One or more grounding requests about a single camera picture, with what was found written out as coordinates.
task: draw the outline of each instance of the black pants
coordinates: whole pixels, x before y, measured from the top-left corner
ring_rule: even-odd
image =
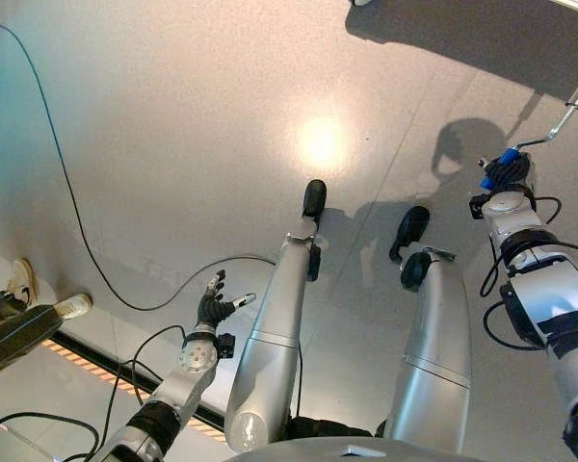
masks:
[[[0,293],[0,371],[24,356],[62,325],[53,305],[26,304]]]

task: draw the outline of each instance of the black floor edge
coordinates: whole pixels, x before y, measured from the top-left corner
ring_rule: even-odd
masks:
[[[64,332],[57,331],[51,336],[51,340],[58,345],[71,350],[73,353],[78,354],[87,361],[96,364],[99,368],[106,369],[113,373],[118,373],[118,361],[85,345]],[[135,372],[135,378],[137,380],[137,386],[148,393],[152,393],[154,389],[160,385],[160,382],[152,380],[138,372]],[[130,374],[123,375],[122,379],[132,384]],[[224,417],[216,411],[212,411],[200,405],[197,408],[197,411],[195,411],[194,417],[219,431],[223,431]]]

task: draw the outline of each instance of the metal rod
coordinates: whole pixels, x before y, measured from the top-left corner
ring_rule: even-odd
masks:
[[[550,131],[548,132],[548,134],[545,137],[537,139],[537,140],[520,142],[519,144],[517,144],[513,148],[516,150],[519,150],[521,147],[524,147],[524,146],[530,146],[533,144],[540,144],[542,142],[548,142],[548,141],[553,140],[559,134],[559,131],[563,128],[563,126],[569,121],[569,119],[571,118],[571,115],[576,110],[578,110],[578,87],[576,88],[574,93],[569,98],[569,101],[567,103],[565,103],[565,105],[567,106],[567,110],[565,111],[563,117],[561,118],[561,120],[559,120],[559,122],[554,127],[552,127],[550,129]]]

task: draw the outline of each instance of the shoe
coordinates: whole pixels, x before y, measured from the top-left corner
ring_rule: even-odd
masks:
[[[92,301],[86,294],[70,296],[60,303],[54,305],[61,320],[72,320],[78,316],[83,316],[92,308]]]
[[[7,284],[7,293],[27,306],[37,301],[37,282],[28,260],[19,258],[13,262],[13,274]]]

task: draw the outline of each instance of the black cable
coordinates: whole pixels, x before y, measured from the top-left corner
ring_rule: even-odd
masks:
[[[492,251],[492,267],[490,267],[490,270],[488,271],[488,274],[486,275],[486,278],[484,279],[484,282],[482,283],[482,287],[480,288],[480,296],[481,297],[487,297],[490,295],[490,293],[492,292],[492,289],[494,289],[494,286],[497,283],[497,280],[499,279],[499,263],[501,263],[501,260],[503,260],[503,255],[501,255],[499,258],[497,258],[497,254],[496,251],[494,250],[494,243],[492,242],[492,238],[490,236],[488,236],[488,239],[490,240],[490,250]],[[488,289],[486,289],[486,284],[488,283],[488,281],[490,280],[490,278],[492,277],[492,275],[494,274],[494,279],[492,280],[492,284],[490,284],[490,287],[488,287]]]
[[[559,215],[559,213],[563,209],[563,202],[559,197],[555,197],[554,195],[545,195],[544,197],[536,197],[536,201],[539,200],[552,200],[553,202],[556,202],[557,210],[555,210],[554,214],[552,214],[552,216],[546,220],[546,224],[552,223],[552,221]]]
[[[89,452],[81,453],[81,454],[74,454],[74,455],[71,455],[70,457],[67,457],[62,462],[70,462],[71,460],[75,460],[75,459],[84,459],[84,458],[88,457],[88,454],[89,454]]]
[[[86,428],[94,437],[94,444],[92,446],[92,449],[90,449],[90,452],[88,452],[86,454],[86,458],[84,459],[84,462],[90,460],[92,458],[92,456],[94,455],[94,453],[96,452],[96,448],[98,447],[98,432],[89,423],[78,421],[76,419],[71,419],[69,417],[56,416],[53,414],[44,414],[42,412],[17,412],[15,414],[10,414],[10,415],[0,419],[0,425],[6,421],[10,421],[12,419],[19,419],[21,417],[36,417],[39,419],[47,419],[50,421],[66,422],[67,424],[74,424],[74,425],[82,426],[82,427]]]
[[[92,260],[92,263],[94,264],[94,266],[96,267],[96,269],[98,270],[98,273],[100,274],[100,277],[103,279],[103,281],[105,282],[105,285],[107,286],[107,288],[110,290],[110,292],[119,300],[121,301],[123,304],[125,304],[126,306],[128,306],[129,308],[132,308],[133,310],[137,310],[137,311],[154,311],[154,310],[158,310],[159,308],[163,308],[164,306],[169,305],[172,301],[175,300],[175,298],[184,290],[184,288],[195,278],[197,277],[201,272],[207,270],[208,268],[217,265],[218,263],[224,263],[224,262],[228,262],[231,260],[259,260],[262,262],[266,262],[269,263],[271,265],[274,264],[274,262],[272,260],[269,260],[265,257],[261,257],[259,255],[236,255],[233,257],[227,257],[227,258],[223,258],[221,260],[218,260],[214,263],[211,263],[209,265],[206,265],[205,267],[203,267],[202,269],[200,269],[199,271],[193,273],[190,277],[188,277],[183,283],[182,285],[177,289],[177,291],[175,291],[175,293],[170,296],[166,301],[159,303],[158,305],[154,305],[154,306],[149,306],[149,307],[141,307],[141,306],[137,306],[134,305],[128,301],[126,301],[117,291],[116,289],[114,289],[114,286],[112,286],[111,282],[109,282],[109,279],[107,278],[107,276],[105,275],[105,273],[103,272],[103,269],[100,267],[100,265],[98,264],[98,262],[96,261],[96,258],[94,258],[94,255],[92,254],[92,249],[90,248],[90,245],[88,244],[88,238],[86,237],[86,232],[84,231],[84,225],[82,223],[81,220],[81,216],[79,214],[79,207],[77,206],[77,200],[75,199],[75,193],[73,192],[73,188],[70,184],[70,179],[68,177],[68,172],[66,171],[66,164],[65,164],[65,158],[63,156],[63,152],[62,152],[62,148],[60,147],[60,143],[58,142],[58,136],[56,135],[56,128],[54,127],[54,122],[53,119],[51,118],[51,113],[49,112],[49,105],[47,104],[47,98],[45,97],[45,92],[42,89],[42,84],[40,83],[40,77],[39,74],[37,73],[37,69],[35,68],[35,65],[32,62],[32,59],[30,58],[30,55],[28,54],[28,51],[26,50],[26,47],[23,45],[23,43],[21,42],[21,40],[19,39],[19,37],[17,36],[17,34],[15,32],[13,32],[11,29],[9,29],[7,26],[4,26],[2,24],[0,24],[0,29],[2,29],[3,31],[7,32],[11,37],[13,37],[15,39],[15,41],[17,42],[17,44],[19,45],[19,48],[21,48],[21,51],[23,52],[26,61],[28,62],[28,65],[30,66],[30,69],[32,70],[32,73],[34,74],[35,77],[35,81],[37,83],[37,88],[39,89],[39,93],[40,93],[40,99],[42,100],[42,104],[43,107],[45,109],[45,115],[47,117],[47,122],[49,123],[49,128],[51,129],[51,135],[53,137],[53,141],[54,144],[56,146],[56,150],[58,151],[58,157],[60,158],[60,165],[62,166],[62,171],[65,175],[65,179],[66,179],[66,185],[68,186],[68,193],[70,194],[70,199],[71,202],[73,204],[73,209],[75,211],[75,216],[77,218],[77,225],[79,227],[79,232],[81,234],[81,238],[84,242],[84,247],[86,248],[86,250],[88,251],[88,255],[90,255],[90,259]]]
[[[302,343],[298,342],[298,354],[300,355],[300,375],[298,379],[298,404],[296,405],[296,417],[300,416],[300,404],[302,403],[302,371],[304,364],[302,360]]]
[[[578,245],[570,244],[570,243],[564,243],[562,241],[554,241],[552,243],[548,243],[548,245],[561,245],[563,247],[569,247],[569,248],[574,248],[574,249],[578,250]]]
[[[505,348],[515,349],[517,351],[538,351],[538,350],[541,350],[541,348],[538,348],[537,346],[521,346],[521,345],[508,344],[505,340],[501,340],[499,337],[497,337],[496,335],[494,335],[492,333],[492,331],[490,330],[490,327],[488,326],[488,318],[490,317],[490,314],[494,310],[496,310],[499,306],[502,306],[504,304],[505,303],[503,301],[497,301],[494,305],[490,306],[490,308],[488,308],[486,310],[486,312],[484,313],[484,316],[482,317],[482,324],[484,325],[484,330],[486,331],[486,334],[488,334],[488,337],[490,337],[497,344],[499,344]]]
[[[180,331],[182,332],[182,341],[186,342],[186,332],[184,331],[184,327],[182,327],[179,324],[170,325],[169,327],[165,327],[164,329],[161,329],[158,332],[156,332],[155,334],[152,334],[151,336],[149,336],[145,340],[145,342],[143,342],[139,346],[139,348],[137,348],[137,351],[135,352],[135,356],[133,356],[133,363],[131,364],[131,381],[133,383],[133,387],[135,387],[135,396],[137,397],[137,401],[139,402],[140,405],[144,405],[144,401],[142,400],[142,397],[139,394],[139,388],[137,387],[137,379],[135,378],[135,363],[137,362],[137,357],[139,356],[139,353],[142,352],[142,349],[144,349],[144,347],[149,342],[154,340],[156,337],[158,337],[162,333],[167,332],[168,330],[171,330],[171,329],[180,329]]]
[[[107,438],[107,431],[109,430],[109,421],[111,420],[112,417],[112,407],[114,406],[114,398],[116,397],[116,391],[118,390],[119,380],[122,377],[122,368],[124,366],[128,366],[130,363],[134,364],[136,363],[142,366],[146,371],[150,372],[159,382],[163,381],[163,377],[161,377],[158,373],[153,371],[151,368],[146,366],[141,361],[134,361],[132,359],[129,359],[128,361],[124,361],[123,363],[118,363],[118,371],[116,373],[116,379],[114,380],[114,388],[112,390],[112,394],[109,398],[109,403],[107,405],[107,413],[105,414],[105,424],[103,425],[103,436],[101,437],[100,445],[98,445],[100,448],[103,447],[103,445],[105,444],[105,440]]]

